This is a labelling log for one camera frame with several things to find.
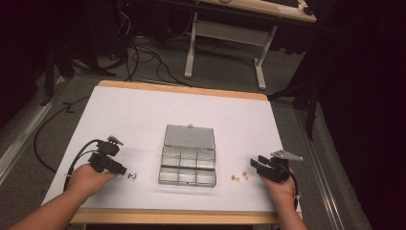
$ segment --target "table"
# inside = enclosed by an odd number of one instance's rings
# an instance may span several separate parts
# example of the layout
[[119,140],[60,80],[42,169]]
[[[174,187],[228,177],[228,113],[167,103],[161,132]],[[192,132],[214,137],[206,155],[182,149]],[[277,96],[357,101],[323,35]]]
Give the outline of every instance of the table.
[[[223,112],[203,113],[207,109]],[[234,117],[229,116],[230,111],[235,114]],[[185,123],[185,120],[214,129],[217,151],[217,185],[214,189],[158,185],[155,173],[159,171],[165,124]],[[240,121],[240,124],[230,126],[235,121]],[[255,169],[249,166],[250,157],[268,155],[282,148],[266,96],[101,81],[83,112],[44,202],[61,193],[64,174],[79,149],[91,139],[106,138],[110,134],[124,143],[114,159],[124,164],[128,173],[136,172],[137,179],[128,182],[126,176],[121,176],[109,182],[103,191],[90,197],[79,209],[72,219],[73,223],[278,222],[264,185],[256,176]],[[85,162],[86,159],[82,158],[77,166]],[[247,171],[250,178],[246,181],[231,180],[231,174],[238,171]],[[173,204],[172,200],[179,197],[185,201]]]
[[[307,15],[303,12],[305,1],[300,0],[300,7],[295,9],[287,6],[282,6],[274,3],[264,2],[260,0],[232,0],[227,4],[223,4],[218,0],[198,0],[196,4],[212,4],[220,7],[228,7],[249,12],[264,13],[277,17],[298,20],[303,22],[314,23],[316,17]],[[188,51],[188,57],[185,68],[185,77],[192,77],[193,61],[194,61],[194,42],[197,35],[213,37],[223,40],[230,40],[250,45],[261,46],[262,51],[259,58],[254,59],[254,68],[256,70],[259,89],[265,90],[265,80],[263,78],[262,63],[266,57],[275,32],[278,29],[277,25],[273,25],[269,32],[257,31],[247,28],[230,26],[215,22],[209,22],[198,19],[198,12],[194,13],[192,23],[191,45]]]

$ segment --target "black electrical cable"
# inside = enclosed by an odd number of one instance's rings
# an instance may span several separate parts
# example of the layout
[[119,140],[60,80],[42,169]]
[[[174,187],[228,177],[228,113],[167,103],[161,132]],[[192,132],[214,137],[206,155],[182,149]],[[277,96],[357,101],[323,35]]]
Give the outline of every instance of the black electrical cable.
[[[130,48],[132,48],[132,49],[135,50],[135,54],[132,56],[132,59],[135,61],[136,64],[135,64],[134,70],[133,70],[131,73],[129,72],[128,62],[125,64],[126,70],[127,70],[127,74],[128,74],[128,77],[127,77],[127,79],[126,79],[125,81],[132,81],[132,76],[134,75],[134,73],[135,73],[135,71],[136,71],[136,69],[137,69],[139,63],[146,63],[146,62],[152,61],[153,59],[157,59],[157,60],[159,61],[159,64],[158,64],[158,66],[157,66],[157,76],[158,76],[159,79],[161,79],[162,81],[165,81],[165,82],[169,82],[169,83],[175,83],[175,82],[177,82],[177,83],[179,83],[179,84],[181,84],[181,85],[185,85],[185,86],[191,87],[189,84],[187,84],[187,83],[185,83],[185,82],[183,82],[183,81],[178,80],[177,78],[175,78],[175,77],[171,74],[171,72],[170,72],[169,68],[167,67],[167,65],[162,61],[161,57],[160,57],[158,54],[156,54],[156,53],[153,52],[152,50],[148,49],[147,47],[138,47],[138,48],[137,48],[136,45],[135,45],[135,38],[132,40],[132,45],[133,45],[133,47],[130,47]],[[151,58],[150,58],[149,60],[147,60],[147,61],[140,61],[140,55],[150,55]],[[168,72],[169,76],[170,76],[173,80],[175,80],[175,81],[164,80],[164,79],[161,78],[161,76],[159,75],[159,72],[158,72],[158,71],[159,71],[159,67],[160,67],[161,65],[164,65],[164,66],[165,66],[165,68],[167,69],[167,72]]]
[[83,153],[84,150],[86,150],[87,147],[89,147],[90,145],[92,145],[93,143],[96,143],[96,142],[97,142],[97,143],[102,143],[103,141],[102,141],[102,140],[99,140],[99,139],[95,139],[95,140],[92,140],[92,141],[88,142],[86,145],[83,146],[83,148],[81,148],[81,150],[78,152],[78,154],[77,154],[77,156],[75,157],[75,159],[72,161],[71,167],[69,167],[68,173],[66,173],[65,184],[63,185],[63,192],[65,192],[65,190],[66,190],[66,188],[67,188],[67,186],[68,186],[69,180],[71,179],[72,173],[74,172],[75,165],[76,165],[76,163],[78,162],[78,160],[79,160],[84,154],[86,154],[86,153],[88,153],[88,152],[92,152],[92,151],[87,151],[87,152]]
[[41,163],[47,170],[56,173],[56,170],[53,169],[51,166],[49,166],[48,164],[46,164],[40,157],[39,153],[38,153],[38,149],[37,149],[37,139],[39,136],[39,133],[41,132],[42,128],[44,128],[49,122],[51,122],[57,115],[59,115],[60,113],[62,113],[63,111],[65,111],[69,106],[72,106],[73,104],[77,104],[83,100],[86,100],[90,98],[90,96],[86,96],[84,98],[81,98],[73,103],[69,103],[68,105],[64,106],[62,109],[60,109],[56,114],[54,114],[53,116],[51,116],[50,118],[48,118],[36,131],[35,136],[34,136],[34,154],[36,159],[39,161],[39,163]]
[[162,79],[162,78],[159,76],[158,70],[159,70],[159,67],[160,67],[161,65],[164,65],[164,67],[167,69],[167,72],[168,72],[169,76],[170,76],[173,80],[175,80],[175,82],[177,82],[177,83],[179,83],[179,84],[182,84],[182,85],[185,85],[185,86],[188,86],[188,87],[192,87],[191,85],[189,85],[189,84],[187,84],[187,83],[185,83],[185,82],[183,82],[183,81],[181,81],[181,80],[178,80],[176,77],[174,77],[174,76],[171,74],[170,69],[168,68],[168,66],[162,61],[161,57],[160,57],[158,54],[156,54],[155,52],[151,51],[150,49],[148,49],[148,48],[146,48],[146,47],[143,47],[143,48],[140,49],[140,50],[143,52],[143,54],[149,54],[149,55],[153,56],[154,58],[156,58],[156,59],[159,61],[159,64],[158,64],[158,66],[157,66],[157,74],[158,74],[158,77],[159,77],[160,79]]

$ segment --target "white tabletop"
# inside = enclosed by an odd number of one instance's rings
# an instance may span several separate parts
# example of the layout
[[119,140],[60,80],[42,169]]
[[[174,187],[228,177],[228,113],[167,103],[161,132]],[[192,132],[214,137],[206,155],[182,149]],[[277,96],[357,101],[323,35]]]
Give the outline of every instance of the white tabletop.
[[[158,183],[167,125],[189,124],[214,129],[214,188]],[[44,202],[62,192],[64,175],[79,150],[87,142],[105,140],[109,135],[124,143],[114,160],[127,167],[126,174],[137,173],[137,178],[119,176],[81,208],[275,212],[266,188],[250,166],[250,158],[282,149],[267,101],[97,86]],[[76,167],[89,157],[83,156]],[[244,171],[249,179],[242,176]],[[240,180],[232,180],[233,174]]]

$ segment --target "white desk frame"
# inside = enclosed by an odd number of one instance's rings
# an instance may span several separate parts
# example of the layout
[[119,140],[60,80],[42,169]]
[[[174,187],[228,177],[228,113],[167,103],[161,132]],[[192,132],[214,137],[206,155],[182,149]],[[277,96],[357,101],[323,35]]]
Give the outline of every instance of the white desk frame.
[[[218,0],[196,0],[196,4],[199,2],[215,4],[221,6],[228,6],[230,8],[241,9],[249,12],[259,12],[274,15],[277,17],[283,17],[303,22],[316,22],[314,15],[306,15],[303,12],[305,0],[299,0],[299,8],[289,8],[286,6],[263,2],[260,0],[232,0],[227,4],[220,3]],[[198,19],[198,13],[194,13],[192,24],[192,37],[191,47],[188,52],[188,58],[186,61],[185,78],[190,79],[192,77],[193,59],[194,59],[194,42],[197,35],[213,37],[223,40],[236,41],[244,44],[261,46],[262,52],[259,58],[254,59],[254,67],[257,74],[259,89],[265,90],[265,80],[262,73],[262,63],[266,57],[269,46],[275,35],[275,31],[278,26],[273,26],[269,32],[256,31],[246,28],[240,28],[236,26],[230,26],[220,23],[208,22]]]
[[255,31],[235,26],[229,26],[220,23],[198,20],[198,13],[193,16],[191,47],[188,51],[186,61],[185,78],[190,79],[193,71],[194,60],[194,42],[197,35],[218,38],[222,40],[236,41],[249,45],[262,46],[262,53],[259,58],[254,59],[254,67],[257,73],[258,87],[261,90],[266,89],[263,78],[262,63],[266,57],[269,46],[275,35],[278,26],[273,26],[270,32]]

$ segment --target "clear plastic organizer box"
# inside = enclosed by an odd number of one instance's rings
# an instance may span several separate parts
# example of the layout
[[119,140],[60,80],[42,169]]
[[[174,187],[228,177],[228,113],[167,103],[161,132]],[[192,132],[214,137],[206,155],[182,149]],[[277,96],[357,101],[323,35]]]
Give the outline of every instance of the clear plastic organizer box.
[[158,180],[160,184],[214,187],[213,129],[168,125]]

